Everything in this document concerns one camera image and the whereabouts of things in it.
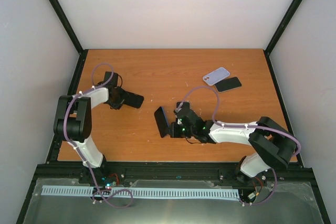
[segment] gray wall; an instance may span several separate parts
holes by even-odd
[[[48,0],[0,0],[0,216],[15,223],[77,52]]]
[[[302,158],[336,223],[336,0],[303,0],[271,60]]]
[[[59,0],[85,48],[265,48],[292,0]]]

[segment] gray floor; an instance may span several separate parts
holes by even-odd
[[[323,223],[307,183],[282,183],[266,204],[245,207],[239,202],[222,200],[135,199],[127,209],[113,209],[106,204],[93,205],[89,197],[39,195],[42,185],[70,184],[70,179],[40,180],[25,223]],[[176,187],[174,182],[164,184]],[[262,199],[268,193],[265,188],[258,197]],[[111,202],[122,205],[127,199],[113,199]]]

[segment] black metal frame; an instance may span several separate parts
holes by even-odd
[[[73,74],[71,84],[69,86],[68,95],[74,94],[77,90],[79,79],[85,64],[88,50],[83,50],[80,45],[77,36],[72,29],[65,13],[63,12],[58,0],[49,0],[53,6],[56,14],[58,15],[61,23],[67,31],[72,43],[78,51],[79,59],[76,65],[75,72]],[[293,0],[289,6],[285,16],[280,22],[275,34],[269,42],[267,48],[264,50],[267,65],[277,92],[277,96],[280,102],[282,112],[286,121],[288,131],[293,133],[290,125],[289,117],[285,108],[284,101],[281,96],[281,92],[278,86],[278,82],[270,61],[270,54],[274,49],[276,43],[281,37],[282,33],[289,24],[295,11],[298,9],[302,0]],[[22,210],[18,217],[17,223],[23,223],[27,208],[29,206],[36,180],[38,178],[78,178],[80,181],[91,181],[89,177],[86,177],[86,171],[81,162],[60,162],[57,161],[59,149],[62,143],[62,139],[54,137],[45,164],[38,165],[31,181],[31,185],[27,192],[26,199],[22,206]],[[233,171],[237,163],[124,163],[124,162],[107,162],[106,166],[110,170],[115,171],[118,174],[123,174],[121,183],[125,186],[129,185],[129,182],[134,182],[138,179],[155,179],[155,180],[176,180],[176,177],[181,177],[181,180],[207,180],[212,181],[214,184],[232,186],[239,190],[248,189],[247,186],[242,186],[232,181],[231,179],[220,175],[225,174],[228,171]],[[265,173],[267,177],[272,177],[271,172]],[[312,186],[316,201],[319,206],[319,210],[322,215],[324,223],[330,223],[327,211],[325,209],[319,187],[315,180],[314,173],[311,168],[304,168],[301,156],[298,155],[298,162],[291,163],[286,171],[277,171],[277,177],[284,178],[288,182],[309,182]]]

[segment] white panel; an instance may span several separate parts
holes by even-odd
[[[85,48],[266,48],[292,0],[59,0]]]
[[[302,157],[336,223],[336,0],[303,0],[272,63]]]
[[[0,0],[0,216],[15,223],[78,54],[48,0]]]

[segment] wooden table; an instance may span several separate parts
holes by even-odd
[[[91,71],[102,62],[113,65],[125,90],[144,96],[140,109],[124,105],[111,110],[101,104],[92,110],[92,137],[108,161],[237,162],[252,154],[253,148],[247,145],[189,144],[182,138],[160,138],[154,111],[164,106],[172,122],[176,102],[191,88],[205,85],[202,76],[218,67],[237,76],[242,87],[219,94],[216,119],[243,123],[269,116],[286,128],[262,49],[89,50],[78,91],[92,86]],[[95,82],[103,80],[108,70],[106,66],[97,69]],[[204,120],[211,118],[216,104],[211,91],[197,90],[189,100]],[[80,159],[63,142],[58,160]]]

